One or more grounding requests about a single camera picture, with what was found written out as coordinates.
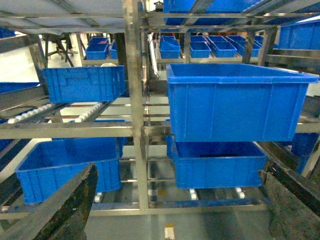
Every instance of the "stainless steel rack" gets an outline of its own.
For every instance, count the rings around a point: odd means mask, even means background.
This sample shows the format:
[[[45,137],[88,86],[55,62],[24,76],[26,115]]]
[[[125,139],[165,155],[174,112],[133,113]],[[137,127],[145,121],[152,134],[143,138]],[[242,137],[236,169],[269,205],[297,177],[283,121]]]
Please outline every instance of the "stainless steel rack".
[[[125,45],[127,56],[128,82],[131,104],[124,104],[123,107],[130,107],[131,114],[113,115],[112,118],[129,118],[126,122],[93,122],[95,118],[108,118],[102,112],[93,113],[94,117],[88,122],[63,123],[62,119],[76,118],[77,116],[61,116],[61,108],[77,108],[77,104],[56,105],[53,109],[40,112],[33,118],[27,118],[24,122],[15,124],[0,125],[0,139],[15,139],[6,149],[0,152],[0,163],[5,166],[13,159],[32,138],[83,138],[83,137],[131,137],[129,145],[133,145],[135,157],[131,159],[121,159],[122,164],[134,164],[135,177],[122,179],[122,182],[135,185],[138,192],[138,201],[132,202],[111,202],[94,203],[91,216],[120,216],[120,215],[155,215],[155,214],[180,214],[180,213],[203,213],[222,211],[264,211],[267,210],[267,200],[258,188],[247,189],[247,198],[239,199],[233,195],[232,189],[216,190],[210,194],[211,200],[201,200],[198,197],[184,201],[157,201],[152,194],[157,182],[172,182],[174,176],[157,177],[152,171],[154,164],[170,162],[167,158],[148,158],[149,146],[163,145],[163,138],[170,134],[170,123],[168,121],[150,121],[152,117],[168,117],[167,114],[151,114],[150,109],[156,104],[150,103],[152,94],[148,92],[149,83],[155,82],[158,86],[164,83],[160,80],[150,81],[148,79],[149,57],[148,33],[183,33],[185,38],[185,58],[176,60],[158,59],[158,64],[184,62],[184,63],[208,63],[217,61],[236,61],[242,63],[257,63],[264,65],[285,65],[288,68],[304,70],[308,72],[310,67],[319,65],[319,51],[308,50],[287,50],[273,49],[277,25],[269,24],[271,20],[281,19],[282,23],[305,19],[318,14],[297,13],[297,11],[308,6],[320,3],[320,0],[313,1],[285,1],[285,0],[265,0],[255,7],[243,13],[210,13],[203,6],[209,6],[212,0],[196,0],[192,12],[190,13],[159,13],[146,12],[146,1],[122,0],[123,14],[85,14],[76,12],[72,8],[64,7],[69,13],[65,14],[23,14],[23,13],[0,13],[0,18],[20,18],[31,21],[34,18],[80,18],[90,24],[93,31],[104,32],[109,28],[117,28],[125,33]],[[183,25],[172,26],[164,23],[164,18],[185,18]],[[91,18],[123,18],[124,26],[101,26],[92,21]],[[198,18],[228,18],[225,25],[194,26]],[[4,28],[14,28],[22,32],[31,29],[83,29],[83,26],[47,26],[47,25],[4,25]],[[260,51],[259,59],[251,59],[254,35],[256,31],[265,30],[264,42]],[[235,59],[191,59],[190,58],[190,37],[193,32],[247,32],[245,54],[242,58]],[[19,90],[15,92],[0,94],[0,117],[7,119],[23,111],[32,109],[49,103],[46,82],[42,77],[41,69],[44,67],[43,52],[40,40],[37,36],[24,35],[7,39],[0,39],[0,53],[7,52],[19,47],[29,47],[41,86]],[[309,61],[302,61],[308,56]],[[82,64],[100,65],[99,62],[89,62],[83,60]],[[105,102],[103,109],[111,108],[112,102]],[[303,117],[296,128],[297,133],[320,133],[320,119],[315,117]],[[261,147],[269,152],[277,151],[273,143],[261,144]],[[291,158],[286,153],[273,154],[273,157]],[[36,205],[12,206],[12,203],[22,194],[21,186],[15,175],[12,175],[5,182],[0,184],[0,189],[4,193],[0,197],[1,212],[0,220],[23,218],[32,211]]]

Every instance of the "plastic crate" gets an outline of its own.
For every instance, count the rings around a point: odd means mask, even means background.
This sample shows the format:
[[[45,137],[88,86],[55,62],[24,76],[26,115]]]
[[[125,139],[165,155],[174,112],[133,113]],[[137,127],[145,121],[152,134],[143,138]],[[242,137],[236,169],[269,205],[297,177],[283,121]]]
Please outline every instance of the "plastic crate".
[[[280,30],[280,49],[320,50],[320,20],[283,25]]]
[[[232,42],[232,45],[236,48],[237,52],[241,56],[243,56],[245,54],[245,46],[246,46],[245,41],[234,41],[234,42]],[[260,45],[253,43],[251,57],[258,57],[260,49],[261,49]]]
[[[108,52],[108,44],[91,44],[85,50],[85,56],[87,60],[104,60],[107,59]]]
[[[0,94],[36,87],[39,82],[0,82]]]
[[[241,63],[167,64],[166,71],[177,142],[291,141],[308,84],[318,82]]]
[[[160,54],[162,59],[180,58],[181,47],[179,42],[170,36],[163,36],[160,41]]]
[[[260,2],[261,0],[215,0],[212,5],[204,12],[206,14],[216,13],[241,13],[243,10]],[[195,0],[164,0],[164,13],[187,14],[190,12]],[[231,18],[199,18],[194,25],[220,25],[229,21]],[[166,18],[167,25],[181,25],[183,17]]]
[[[263,36],[255,36],[254,37],[254,43],[262,47],[262,44],[264,42],[264,37]],[[279,46],[277,44],[274,44],[273,48],[277,49]]]
[[[15,31],[0,27],[0,39],[15,37]]]
[[[212,42],[227,42],[227,40],[223,36],[211,35],[211,36],[207,36],[206,39],[208,39],[209,43],[212,43]]]
[[[124,66],[46,68],[52,103],[106,102],[126,89]]]
[[[109,39],[107,37],[92,37],[90,41],[88,42],[88,45],[92,44],[107,44],[109,45]]]
[[[110,50],[110,56],[111,59],[118,59],[118,54],[117,54],[117,42],[114,41]]]
[[[252,142],[172,142],[181,189],[259,187],[267,156]]]
[[[233,58],[237,53],[237,49],[228,41],[212,42],[210,48],[217,58]]]
[[[245,42],[246,41],[246,39],[243,36],[239,36],[239,35],[229,35],[229,36],[225,36],[225,38],[229,42]]]
[[[207,42],[204,36],[191,36],[191,42]]]
[[[192,58],[209,58],[210,48],[206,42],[194,41],[190,44],[190,55]]]
[[[89,163],[98,170],[96,192],[121,187],[119,152],[113,137],[67,138],[40,142],[15,169],[26,204],[49,198]]]

